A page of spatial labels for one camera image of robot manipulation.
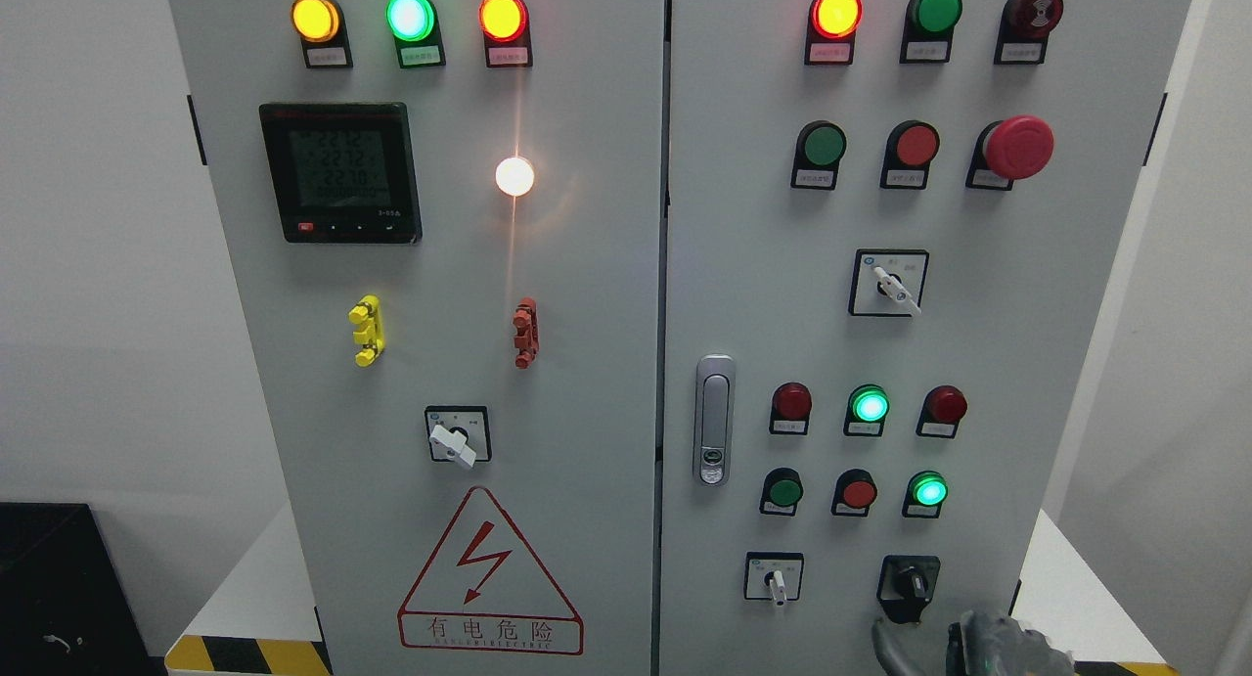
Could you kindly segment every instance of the green indicator light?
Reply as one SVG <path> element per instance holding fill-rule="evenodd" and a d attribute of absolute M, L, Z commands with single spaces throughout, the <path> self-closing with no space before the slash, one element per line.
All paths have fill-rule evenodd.
<path fill-rule="evenodd" d="M 804 140 L 804 155 L 811 164 L 833 164 L 843 158 L 848 141 L 844 131 L 834 126 L 814 128 Z"/>
<path fill-rule="evenodd" d="M 863 386 L 853 393 L 853 416 L 861 422 L 878 422 L 886 417 L 890 404 L 886 401 L 886 392 L 878 386 Z"/>
<path fill-rule="evenodd" d="M 418 43 L 434 29 L 434 8 L 429 0 L 389 0 L 387 24 L 396 38 Z"/>
<path fill-rule="evenodd" d="M 948 497 L 948 481 L 934 471 L 918 472 L 909 486 L 913 501 L 920 506 L 934 507 Z"/>
<path fill-rule="evenodd" d="M 960 20 L 960 0 L 918 0 L 913 21 L 928 34 L 943 34 Z"/>
<path fill-rule="evenodd" d="M 804 497 L 804 488 L 796 481 L 777 481 L 770 487 L 770 502 L 779 507 L 791 507 Z"/>

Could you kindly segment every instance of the gray metal panel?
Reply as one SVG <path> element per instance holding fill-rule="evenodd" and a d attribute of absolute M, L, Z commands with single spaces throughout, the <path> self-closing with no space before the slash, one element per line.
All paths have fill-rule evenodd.
<path fill-rule="evenodd" d="M 293 0 L 170 0 L 336 673 L 644 673 L 664 0 L 526 0 L 535 66 L 521 70 L 486 69 L 481 0 L 433 0 L 448 64 L 408 70 L 387 0 L 338 1 L 354 69 L 305 69 Z M 285 244 L 257 119 L 269 100 L 407 104 L 424 239 Z M 537 173 L 516 218 L 493 184 L 515 146 Z M 382 299 L 388 348 L 357 369 L 346 314 L 364 293 Z M 520 297 L 542 320 L 526 372 Z M 431 462 L 428 404 L 487 406 L 491 463 Z M 581 613 L 583 656 L 401 647 L 397 610 L 473 484 Z"/>
<path fill-rule="evenodd" d="M 873 673 L 883 557 L 936 555 L 934 605 L 901 627 L 930 670 L 964 610 L 1008 608 L 1082 366 L 1188 0 L 1065 0 L 1047 64 L 995 66 L 1004 0 L 964 0 L 948 65 L 899 65 L 908 0 L 864 0 L 855 64 L 801 64 L 811 0 L 674 0 L 661 673 Z M 1044 173 L 967 190 L 990 120 L 1038 114 Z M 789 189 L 798 131 L 830 119 L 849 150 L 834 192 Z M 880 190 L 896 123 L 943 145 L 923 192 Z M 925 248 L 918 319 L 850 318 L 858 248 Z M 692 382 L 709 352 L 737 364 L 734 468 L 686 472 Z M 770 394 L 810 387 L 808 437 L 771 437 Z M 881 383 L 881 439 L 840 432 L 849 392 Z M 955 439 L 914 434 L 931 387 L 965 391 Z M 761 481 L 805 481 L 794 518 L 756 511 Z M 871 471 L 865 520 L 831 517 L 835 479 Z M 939 520 L 905 520 L 914 472 L 948 476 Z M 747 551 L 804 552 L 804 593 L 742 598 Z"/>

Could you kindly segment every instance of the yellow terminal block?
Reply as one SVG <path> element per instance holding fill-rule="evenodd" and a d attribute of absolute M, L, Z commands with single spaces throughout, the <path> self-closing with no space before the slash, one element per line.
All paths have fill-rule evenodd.
<path fill-rule="evenodd" d="M 348 310 L 348 320 L 356 327 L 352 342 L 361 344 L 354 361 L 359 368 L 369 368 L 387 349 L 383 337 L 383 312 L 376 295 L 366 295 Z"/>

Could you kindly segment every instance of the white switch handle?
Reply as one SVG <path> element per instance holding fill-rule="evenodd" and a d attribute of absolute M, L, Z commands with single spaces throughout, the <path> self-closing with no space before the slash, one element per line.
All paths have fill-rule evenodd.
<path fill-rule="evenodd" d="M 921 307 L 918 307 L 918 303 L 913 299 L 913 293 L 909 293 L 909 289 L 904 289 L 904 284 L 900 280 L 893 278 L 880 265 L 874 267 L 874 275 L 876 275 L 879 287 L 883 288 L 886 297 L 891 298 L 891 302 L 910 310 L 914 315 L 921 314 Z"/>
<path fill-rule="evenodd" d="M 765 577 L 765 585 L 770 587 L 770 600 L 774 605 L 779 607 L 786 605 L 786 582 L 782 581 L 781 571 L 770 571 Z"/>
<path fill-rule="evenodd" d="M 431 448 L 434 449 L 434 457 L 447 458 L 453 461 L 461 468 L 470 471 L 473 468 L 473 463 L 478 461 L 478 453 L 473 448 L 470 448 L 466 436 L 461 432 L 451 432 L 444 429 L 442 426 L 436 423 L 434 431 L 431 432 Z"/>

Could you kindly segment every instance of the white table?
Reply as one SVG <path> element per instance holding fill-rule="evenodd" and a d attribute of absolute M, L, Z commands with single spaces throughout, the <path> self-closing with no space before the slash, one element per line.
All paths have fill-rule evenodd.
<path fill-rule="evenodd" d="M 321 640 L 313 605 L 304 552 L 287 506 L 184 635 L 313 642 Z M 1055 648 L 1072 651 L 1078 661 L 1163 661 L 1044 512 L 1039 512 L 1022 567 L 1014 617 L 1047 635 Z M 172 676 L 203 673 L 170 668 Z"/>

